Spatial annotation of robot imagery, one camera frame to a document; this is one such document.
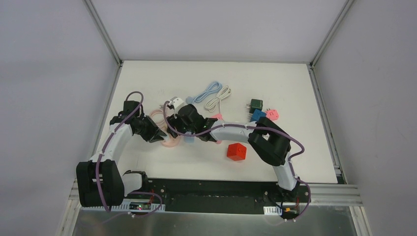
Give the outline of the pink round socket base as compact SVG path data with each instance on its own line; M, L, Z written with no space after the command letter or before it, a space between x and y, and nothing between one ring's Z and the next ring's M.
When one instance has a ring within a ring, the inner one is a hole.
M181 141L181 137L178 136L176 138L173 138L172 136L169 136L168 139L164 139L163 141L161 141L161 145L166 147L166 148L173 148L175 146L177 146Z

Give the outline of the light blue plug box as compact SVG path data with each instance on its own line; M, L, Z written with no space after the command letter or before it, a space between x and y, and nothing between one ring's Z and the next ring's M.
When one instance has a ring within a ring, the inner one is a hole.
M184 136L183 140L184 140L184 142L186 144L193 144L193 143L195 143L195 137Z

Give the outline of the pink triangular power strip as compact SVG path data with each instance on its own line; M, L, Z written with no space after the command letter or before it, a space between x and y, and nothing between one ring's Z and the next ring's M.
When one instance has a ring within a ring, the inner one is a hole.
M211 118L217 119L218 121L223 121L223 116L221 114L215 114Z

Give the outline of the red cube socket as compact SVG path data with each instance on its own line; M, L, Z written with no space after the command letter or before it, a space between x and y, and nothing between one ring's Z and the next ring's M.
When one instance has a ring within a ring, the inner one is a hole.
M226 156L233 161L243 161L246 159L247 147L241 143L230 144Z

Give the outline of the blue cube socket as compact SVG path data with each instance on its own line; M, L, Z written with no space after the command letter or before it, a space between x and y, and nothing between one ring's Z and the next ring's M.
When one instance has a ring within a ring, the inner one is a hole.
M250 122L258 121L261 117L266 117L266 113L261 110L255 109L252 115L250 116L249 121Z

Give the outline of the green cube socket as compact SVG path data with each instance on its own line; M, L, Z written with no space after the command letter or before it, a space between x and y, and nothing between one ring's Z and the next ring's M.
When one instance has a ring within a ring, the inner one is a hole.
M256 110L261 111L263 109L263 100L252 98L250 103L246 104L246 108L250 114L253 114Z

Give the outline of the pink plug adapter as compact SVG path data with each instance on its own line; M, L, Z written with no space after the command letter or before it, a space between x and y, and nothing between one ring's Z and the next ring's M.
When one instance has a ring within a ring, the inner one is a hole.
M265 113L266 113L266 117L272 121L279 119L279 113L276 109L267 109Z

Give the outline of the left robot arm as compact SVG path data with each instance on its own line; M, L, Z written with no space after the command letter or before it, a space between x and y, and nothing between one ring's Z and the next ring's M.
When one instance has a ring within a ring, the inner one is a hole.
M138 199L149 195L150 186L144 171L120 171L117 167L124 148L134 135L149 143L167 138L150 116L143 113L142 104L129 100L111 119L109 133L99 150L76 167L81 206L113 207L121 205L131 192Z

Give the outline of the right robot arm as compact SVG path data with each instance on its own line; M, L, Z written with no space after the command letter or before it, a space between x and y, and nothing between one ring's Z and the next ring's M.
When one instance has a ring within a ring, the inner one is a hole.
M188 104L164 117L167 131L173 137L197 137L203 142L233 141L250 144L259 158L271 165L277 176L281 199L290 202L299 194L292 159L304 153L304 146L267 117L241 123L205 118Z

